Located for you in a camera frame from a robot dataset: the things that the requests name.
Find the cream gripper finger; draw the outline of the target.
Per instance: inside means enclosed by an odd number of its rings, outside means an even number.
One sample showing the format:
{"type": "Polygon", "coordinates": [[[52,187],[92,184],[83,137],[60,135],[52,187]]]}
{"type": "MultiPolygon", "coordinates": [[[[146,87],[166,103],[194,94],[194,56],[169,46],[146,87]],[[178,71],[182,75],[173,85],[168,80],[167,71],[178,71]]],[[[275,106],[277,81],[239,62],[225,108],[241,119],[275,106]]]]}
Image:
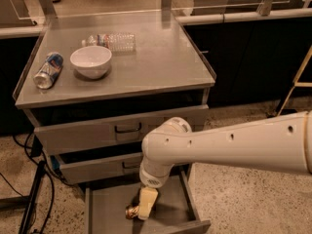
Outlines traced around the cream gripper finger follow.
{"type": "Polygon", "coordinates": [[[158,196],[155,188],[142,187],[139,192],[138,218],[146,220],[149,218],[152,207],[158,196]]]}

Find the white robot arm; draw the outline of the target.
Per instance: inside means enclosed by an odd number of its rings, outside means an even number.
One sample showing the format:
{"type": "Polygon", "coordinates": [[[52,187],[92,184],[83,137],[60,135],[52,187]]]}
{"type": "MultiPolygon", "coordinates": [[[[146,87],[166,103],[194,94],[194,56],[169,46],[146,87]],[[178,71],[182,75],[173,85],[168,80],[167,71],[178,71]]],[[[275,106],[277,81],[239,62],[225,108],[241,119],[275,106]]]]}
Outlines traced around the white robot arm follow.
{"type": "Polygon", "coordinates": [[[141,145],[138,217],[149,218],[176,164],[208,163],[291,174],[312,173],[312,113],[300,112],[202,132],[174,117],[141,145]]]}

